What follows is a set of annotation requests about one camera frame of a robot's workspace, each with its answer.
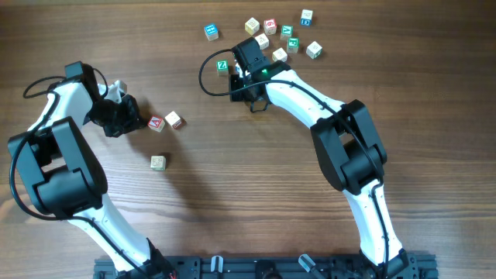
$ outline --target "toy block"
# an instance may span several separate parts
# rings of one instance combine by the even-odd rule
[[[260,29],[260,24],[258,23],[258,21],[254,18],[251,18],[249,19],[246,23],[245,23],[245,30],[251,35],[253,36],[254,33],[256,33],[258,30]]]
[[[174,129],[179,129],[184,124],[184,120],[176,112],[171,112],[165,116],[165,121]]]
[[[280,48],[272,53],[272,60],[274,62],[278,60],[286,62],[287,59],[288,55],[286,54],[286,52],[284,52],[283,48]]]
[[[288,47],[286,47],[286,51],[288,53],[297,53],[299,45],[300,45],[300,40],[298,38],[289,38]]]
[[[150,167],[154,171],[165,171],[165,157],[164,156],[152,156]]]
[[[269,47],[269,39],[265,36],[265,34],[262,33],[256,36],[255,40],[257,40],[261,50],[265,50]]]
[[[293,26],[282,26],[281,40],[287,40],[293,36]]]
[[[205,26],[205,35],[209,41],[219,38],[219,31],[215,24],[212,23]]]
[[[162,129],[164,128],[165,126],[165,122],[164,120],[161,118],[161,117],[158,117],[158,116],[155,116],[155,115],[152,115],[152,118],[150,119],[150,121],[148,122],[148,126],[150,127],[150,129],[152,129],[153,131],[157,131],[157,132],[162,132]]]
[[[217,75],[229,75],[229,66],[227,64],[227,60],[217,61]]]
[[[263,30],[266,35],[274,35],[277,31],[277,24],[275,19],[268,19],[263,22]]]
[[[307,55],[312,59],[317,58],[321,53],[322,47],[317,42],[313,42],[307,47]]]
[[[303,26],[310,26],[312,24],[312,16],[313,11],[304,9],[303,12],[301,12],[300,24]]]

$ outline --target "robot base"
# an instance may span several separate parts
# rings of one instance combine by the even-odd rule
[[[407,253],[408,267],[388,279],[437,279],[436,256]],[[201,258],[165,257],[177,271],[176,276],[150,276],[153,279],[370,279],[359,254],[315,257],[315,269],[307,272],[297,257]],[[117,276],[111,260],[96,260],[93,279],[124,279]]]

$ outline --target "black wire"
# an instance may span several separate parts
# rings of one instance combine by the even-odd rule
[[[98,234],[100,234],[100,236],[102,236],[102,238],[110,245],[111,248],[113,248],[113,250],[118,254],[120,255],[120,257],[122,259],[124,259],[129,265],[131,265],[134,269],[138,270],[138,272],[140,272],[145,278],[148,278],[150,279],[150,277],[145,273],[145,271],[143,271],[141,268],[139,268],[131,259],[129,259],[122,250],[120,250],[110,239],[109,237],[105,234],[105,232],[103,232],[102,229],[100,229],[100,227],[98,227],[94,220],[91,220],[91,219],[88,219],[88,218],[85,218],[85,217],[80,217],[80,216],[72,216],[70,218],[58,218],[58,217],[51,217],[51,216],[45,216],[45,215],[41,215],[39,213],[36,213],[34,211],[32,211],[31,209],[29,209],[27,207],[26,204],[24,204],[24,202],[22,202],[22,199],[19,197],[19,193],[17,192],[17,187],[16,187],[16,166],[17,166],[17,161],[19,159],[19,155],[22,151],[22,148],[26,145],[26,143],[28,143],[35,135],[35,133],[43,126],[45,125],[48,120],[50,119],[51,115],[53,114],[53,111],[55,110],[55,108],[57,107],[57,104],[58,104],[58,101],[60,100],[60,95],[58,93],[56,93],[55,91],[51,91],[51,90],[45,90],[45,91],[41,91],[41,92],[38,92],[36,94],[33,94],[33,95],[26,95],[27,92],[33,87],[35,86],[36,84],[39,84],[40,82],[42,81],[46,81],[46,80],[49,80],[49,79],[54,79],[54,78],[62,78],[62,79],[65,79],[65,77],[61,77],[61,76],[53,76],[53,77],[44,77],[44,78],[41,78],[39,79],[38,81],[35,81],[33,82],[32,84],[30,84],[26,90],[24,91],[24,93],[22,94],[22,96],[24,98],[34,98],[36,96],[41,96],[41,95],[46,95],[46,94],[49,94],[49,93],[52,93],[54,94],[55,96],[55,99],[53,100],[53,104],[50,106],[50,108],[48,109],[48,112],[46,112],[46,114],[43,116],[42,120],[40,121],[40,123],[38,123],[36,126],[34,126],[31,131],[29,131],[29,133],[24,136],[19,145],[17,146],[17,148],[15,149],[15,152],[14,154],[12,155],[12,162],[10,163],[10,172],[9,172],[9,184],[10,184],[10,191],[12,192],[12,197],[14,198],[15,200],[15,203],[17,203],[17,205],[25,212],[27,213],[28,215],[31,215],[32,217],[34,218],[37,218],[37,219],[41,219],[41,220],[44,220],[44,221],[65,221],[65,220],[80,220],[80,221],[84,221],[84,222],[87,222],[88,224],[91,225],[91,227],[93,227],[97,232]]]
[[[38,96],[41,96],[41,95],[45,95],[45,94],[48,94],[49,93],[49,90],[45,90],[45,91],[40,91],[38,93],[35,93],[35,94],[32,94],[32,95],[27,95],[28,94],[28,91],[35,85],[39,84],[40,82],[43,82],[43,81],[48,81],[50,79],[62,79],[64,80],[65,77],[64,76],[51,76],[51,77],[44,77],[44,78],[40,78],[39,80],[33,82],[32,84],[30,84],[26,90],[24,91],[24,93],[22,93],[22,96],[24,98],[35,98],[35,97],[38,97]]]
[[[382,273],[382,278],[385,279],[388,277],[388,263],[389,263],[389,237],[388,231],[386,230],[386,224],[384,223],[384,219],[382,218],[381,210],[379,209],[379,202],[377,201],[376,190],[381,187],[383,183],[375,185],[372,188],[372,200],[374,201],[374,206],[376,208],[377,214],[379,215],[379,221],[381,222],[382,231],[384,232],[384,248],[386,249],[386,260],[384,260],[384,271]]]
[[[233,95],[233,94],[240,93],[241,91],[245,91],[245,90],[250,89],[250,88],[259,87],[259,86],[264,85],[264,84],[271,84],[271,83],[288,84],[288,85],[290,85],[292,87],[295,87],[295,88],[303,91],[305,94],[309,95],[316,102],[318,102],[318,104],[321,105],[324,109],[327,109],[328,111],[330,111],[334,115],[334,117],[337,119],[337,121],[339,122],[339,124],[341,124],[343,126],[343,128],[355,139],[355,142],[358,144],[358,147],[363,152],[363,155],[365,155],[365,157],[369,161],[370,165],[374,169],[374,173],[376,174],[377,179],[379,180],[379,184],[376,185],[376,186],[374,186],[372,188],[372,190],[371,190],[371,192],[372,192],[371,194],[372,195],[371,196],[372,196],[372,199],[374,201],[376,212],[379,215],[379,221],[381,223],[382,231],[383,231],[383,234],[384,234],[384,248],[385,248],[386,258],[384,260],[384,271],[383,271],[383,276],[382,277],[383,277],[383,279],[385,279],[387,277],[387,275],[388,275],[388,273],[387,273],[388,272],[388,269],[387,268],[388,268],[388,261],[389,261],[389,239],[388,239],[388,231],[386,230],[386,224],[384,223],[384,219],[382,218],[381,209],[379,208],[379,204],[377,202],[377,196],[375,194],[375,191],[377,190],[377,188],[379,188],[379,187],[381,187],[381,186],[384,185],[384,173],[381,172],[381,171],[379,171],[379,168],[375,164],[374,159],[372,159],[372,156],[369,154],[369,152],[366,149],[366,147],[362,144],[362,141],[358,138],[358,136],[356,135],[356,133],[351,129],[350,125],[348,125],[348,122],[345,119],[343,119],[334,109],[330,108],[327,105],[327,103],[325,103],[324,101],[322,101],[321,99],[319,99],[317,96],[315,96],[313,93],[311,93],[308,89],[302,87],[299,84],[295,84],[293,81],[282,81],[282,80],[260,81],[260,82],[254,83],[254,84],[250,84],[250,85],[248,85],[246,87],[243,87],[243,88],[240,88],[240,89],[236,89],[236,90],[233,90],[233,91],[229,91],[229,92],[225,92],[225,93],[211,93],[211,92],[207,91],[207,89],[205,89],[205,87],[203,86],[203,83],[202,83],[202,72],[203,72],[203,69],[204,69],[205,65],[213,57],[219,55],[220,53],[225,53],[225,52],[229,52],[229,51],[232,51],[232,50],[231,49],[226,49],[226,50],[220,50],[220,51],[217,51],[217,52],[213,53],[212,55],[210,55],[209,57],[207,57],[207,59],[200,66],[200,71],[198,72],[198,81],[200,83],[201,89],[207,95],[211,95],[211,96],[215,96],[215,97],[217,97],[217,96],[227,96],[227,95]]]
[[[108,87],[109,85],[107,84],[107,80],[105,79],[105,76],[101,73],[101,71],[99,69],[93,68],[93,70],[95,70],[97,73],[99,73],[103,79],[103,82],[105,82],[105,93],[102,95],[102,98],[105,98],[105,97],[107,97],[107,94],[109,93],[109,87]]]
[[[207,64],[207,62],[209,62],[213,57],[215,57],[215,56],[217,56],[217,55],[219,55],[221,53],[231,52],[231,51],[232,50],[230,50],[230,49],[219,50],[219,51],[213,53],[211,56],[207,57],[207,59],[205,60],[205,62],[203,62],[203,64],[200,66],[200,72],[198,73],[198,81],[200,82],[200,87],[203,90],[203,92],[205,92],[205,93],[207,93],[208,95],[211,95],[211,96],[227,96],[227,95],[234,94],[233,93],[234,91],[226,92],[226,93],[221,93],[221,94],[210,93],[210,92],[207,91],[207,89],[205,89],[205,86],[203,86],[203,82],[202,82],[202,72],[203,72],[203,68],[205,67],[205,65]]]

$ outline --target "white arm segment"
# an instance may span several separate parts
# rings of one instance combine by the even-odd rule
[[[55,88],[54,91],[60,96],[59,103],[57,104],[57,107],[53,111],[48,122],[40,129],[50,127],[57,120],[64,119],[68,116],[71,116],[77,127],[81,129],[83,127],[84,118],[93,106],[93,101],[91,100],[91,97],[88,94],[88,91],[86,91],[84,85],[81,82],[73,82]],[[32,124],[28,130],[31,130],[41,122],[50,109],[50,106],[55,101],[54,94],[50,93],[46,96],[46,98],[48,98],[48,102],[45,109],[38,118],[38,121]]]
[[[105,93],[105,85],[99,84],[98,90],[100,91],[100,95],[103,95]],[[86,118],[86,115],[93,106],[93,101],[91,100],[91,97],[86,91],[84,85],[81,82],[73,82],[55,88],[54,91],[60,96],[59,103],[57,104],[57,107],[53,111],[48,122],[40,129],[50,127],[57,120],[64,119],[68,116],[72,117],[77,127],[81,129],[83,127],[84,118]],[[108,94],[105,99],[110,99],[119,104],[122,101],[120,93],[123,93],[124,95],[127,93],[127,85],[122,81],[116,81],[109,85]],[[38,120],[31,125],[28,131],[41,122],[43,116],[48,112],[53,104],[55,95],[48,94],[46,95],[46,98],[48,99],[48,102],[46,103],[45,109],[41,113]]]
[[[293,81],[296,84],[308,89],[312,94],[327,103],[331,109],[338,112],[341,109],[343,102],[333,100],[302,81],[297,74],[291,71],[282,71],[272,77],[272,80]],[[277,106],[290,112],[296,118],[303,122],[308,128],[317,123],[320,118],[326,119],[331,116],[331,112],[322,109],[312,97],[305,94],[303,91],[292,88],[288,84],[271,83],[266,85],[267,94],[270,101]],[[370,182],[362,188],[359,195],[353,195],[347,190],[344,190],[344,195],[353,212],[358,231],[360,233],[360,248],[363,254],[374,264],[378,265],[384,262],[384,239],[379,215],[375,209],[374,201],[372,200],[372,187],[377,185],[377,180]],[[393,225],[389,218],[388,207],[384,200],[384,186],[376,190],[377,202],[381,210],[382,218],[386,225],[387,234],[389,236],[389,260],[398,255],[402,248],[401,243],[394,234]]]
[[[373,264],[378,265],[384,262],[386,254],[384,252],[384,234],[382,231],[381,221],[375,209],[374,201],[372,200],[372,188],[379,184],[374,180],[362,188],[359,195],[353,195],[347,190],[343,193],[348,199],[353,217],[358,226],[360,234],[360,248]],[[384,186],[377,188],[376,191],[377,203],[381,210],[382,219],[386,225],[387,236],[389,237],[389,259],[396,257],[403,247],[401,242],[396,237],[389,218],[388,207],[384,199]]]
[[[141,235],[124,219],[119,210],[114,206],[108,194],[102,196],[103,206],[100,209],[86,209],[75,216],[94,219],[95,224],[102,229],[106,236],[140,267],[150,259],[150,245],[145,236]],[[134,269],[91,227],[90,224],[80,220],[70,220],[69,223],[83,229],[111,258],[117,271]]]
[[[282,71],[271,79],[293,81],[295,84],[301,85],[303,88],[308,89],[312,94],[317,96],[317,98],[327,103],[327,105],[336,112],[341,110],[341,105],[344,104],[341,101],[331,99],[319,91],[316,91],[313,87],[299,78],[293,70]],[[282,107],[290,112],[308,128],[316,124],[317,120],[320,118],[326,119],[331,116],[331,112],[324,109],[312,97],[288,84],[270,83],[266,85],[266,89],[269,99],[274,105]]]

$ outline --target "wooden table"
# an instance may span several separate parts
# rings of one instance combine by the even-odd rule
[[[312,27],[299,26],[301,9],[315,11]],[[163,254],[358,252],[348,203],[322,176],[309,131],[280,108],[251,114],[198,86],[202,61],[246,39],[252,16],[294,25],[301,49],[288,63],[304,81],[368,106],[388,153],[386,199],[403,246],[435,253],[441,278],[493,277],[495,9],[468,0],[1,7],[0,278],[88,278],[104,254],[67,223],[29,218],[8,187],[6,142],[46,103],[22,91],[78,60],[126,82],[145,114],[174,110],[188,123],[118,139],[83,128],[112,200]],[[211,22],[220,37],[209,42]],[[284,45],[279,32],[267,56]],[[324,48],[317,60],[304,52],[314,40]],[[204,81],[227,90],[213,63]],[[158,153],[169,159],[164,172],[150,170]]]

